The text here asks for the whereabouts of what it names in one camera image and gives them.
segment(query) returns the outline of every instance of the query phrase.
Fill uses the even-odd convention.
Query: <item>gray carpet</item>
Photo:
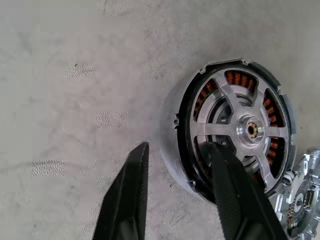
[[[267,67],[293,103],[299,153],[320,145],[318,0],[1,5],[1,239],[91,239],[105,192],[144,140],[146,239],[223,239],[217,209],[173,181],[157,143],[166,95],[208,61]]]

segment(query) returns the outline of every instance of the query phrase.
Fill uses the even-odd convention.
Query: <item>central hub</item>
[[[240,141],[247,146],[259,143],[264,136],[262,123],[254,116],[243,116],[237,125],[236,131]]]

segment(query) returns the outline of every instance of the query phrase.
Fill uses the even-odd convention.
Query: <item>metal part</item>
[[[265,193],[273,193],[296,150],[291,107],[279,89],[270,72],[243,59],[209,63],[180,81],[160,120],[161,156],[178,184],[215,202],[207,158],[214,143],[233,151]]]
[[[309,148],[269,200],[289,239],[312,240],[320,221],[320,148]]]

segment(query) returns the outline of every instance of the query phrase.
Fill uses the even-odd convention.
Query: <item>metal spoke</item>
[[[192,121],[190,123],[191,138],[203,135],[225,135],[230,136],[232,128],[230,124],[201,123]]]
[[[279,137],[288,140],[289,133],[286,127],[266,126],[264,127],[264,135],[266,137]]]
[[[267,88],[268,86],[265,84],[265,82],[259,80],[258,86],[254,92],[254,101],[252,104],[252,107],[257,111],[260,111],[260,109],[263,107],[265,92]]]
[[[265,154],[262,152],[261,154],[257,155],[258,165],[260,168],[261,176],[266,186],[266,190],[269,191],[277,181],[270,171],[270,166]]]
[[[229,83],[226,80],[226,77],[224,75],[225,71],[218,71],[212,75],[212,77],[215,79],[215,82],[217,84],[217,87],[219,88],[220,92],[223,94],[223,96],[226,98],[226,101],[228,102],[231,112],[234,113],[237,108],[240,107],[239,100],[233,91],[233,89],[230,87]]]

